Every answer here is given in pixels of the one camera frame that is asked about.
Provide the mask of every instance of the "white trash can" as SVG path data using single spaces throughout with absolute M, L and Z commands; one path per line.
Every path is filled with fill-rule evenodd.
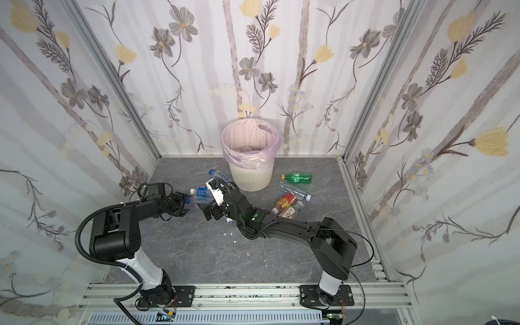
M 224 129 L 222 151 L 240 189 L 255 192 L 269 185 L 281 143 L 282 134 L 261 119 L 238 120 Z

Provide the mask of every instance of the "plastic bottle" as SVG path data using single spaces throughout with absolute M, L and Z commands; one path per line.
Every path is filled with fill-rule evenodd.
M 292 184 L 289 184 L 286 181 L 279 181 L 278 182 L 278 188 L 281 190 L 284 190 L 285 192 L 293 193 L 294 196 L 299 198 L 300 200 L 307 200 L 310 201 L 310 194 L 308 194 L 306 191 L 302 190 L 298 186 L 294 186 Z
M 207 189 L 207 186 L 199 186 L 197 188 L 190 189 L 191 195 L 196 195 L 198 197 L 206 197 L 206 198 L 212 198 L 213 195 L 211 194 L 211 191 Z
M 213 177 L 218 177 L 223 179 L 226 183 L 231 181 L 231 179 L 227 178 L 226 175 L 222 174 L 220 171 L 210 170 L 210 175 Z
M 198 196 L 192 196 L 189 198 L 186 198 L 184 200 L 185 205 L 195 205 L 196 209 L 200 209 L 198 203 L 201 204 L 210 204 L 211 201 L 213 201 L 213 198 L 206 198 L 206 197 L 198 197 Z
M 293 193 L 287 193 L 280 201 L 276 202 L 276 206 L 271 209 L 274 214 L 279 214 L 283 210 L 290 207 L 296 201 L 296 196 Z
M 310 184 L 312 181 L 310 173 L 294 172 L 290 174 L 282 174 L 282 179 L 293 184 Z
M 292 206 L 283 210 L 283 212 L 280 213 L 280 216 L 284 217 L 284 218 L 295 219 L 297 217 L 298 213 L 300 213 L 300 210 L 302 208 L 303 208 L 303 202 L 298 200 Z

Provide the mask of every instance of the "green plastic bottle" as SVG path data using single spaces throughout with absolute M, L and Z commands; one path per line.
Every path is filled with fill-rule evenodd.
M 293 184 L 310 184 L 312 175 L 310 173 L 294 172 L 290 174 L 282 174 L 282 179 Z

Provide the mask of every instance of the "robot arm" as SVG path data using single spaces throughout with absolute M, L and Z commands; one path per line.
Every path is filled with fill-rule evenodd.
M 253 207 L 233 182 L 228 184 L 213 178 L 207 185 L 215 198 L 208 205 L 199 204 L 207 220 L 226 216 L 236 221 L 240 232 L 248 239 L 282 238 L 309 246 L 323 269 L 318 290 L 320 301 L 330 305 L 337 298 L 339 286 L 348 277 L 357 243 L 336 221 L 327 217 L 321 222 L 283 218 Z M 140 190 L 141 187 L 138 190 L 141 201 L 101 209 L 83 221 L 84 227 L 93 219 L 90 255 L 79 243 L 83 227 L 76 233 L 76 246 L 90 261 L 116 265 L 130 276 L 140 277 L 140 307 L 164 306 L 175 298 L 176 292 L 166 272 L 155 266 L 141 249 L 139 222 L 165 213 L 183 217 L 188 211 L 184 201 L 189 195 L 173 192 L 173 189 L 166 195 L 165 183 L 146 185 L 143 194 Z

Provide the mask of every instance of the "wall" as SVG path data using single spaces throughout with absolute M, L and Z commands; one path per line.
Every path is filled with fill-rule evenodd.
M 0 323 L 66 324 L 105 270 L 77 225 L 155 161 L 59 2 L 1 2 L 0 38 Z
M 162 154 L 221 154 L 260 117 L 280 154 L 339 155 L 408 1 L 79 4 Z
M 427 2 L 348 157 L 423 325 L 520 319 L 519 11 Z

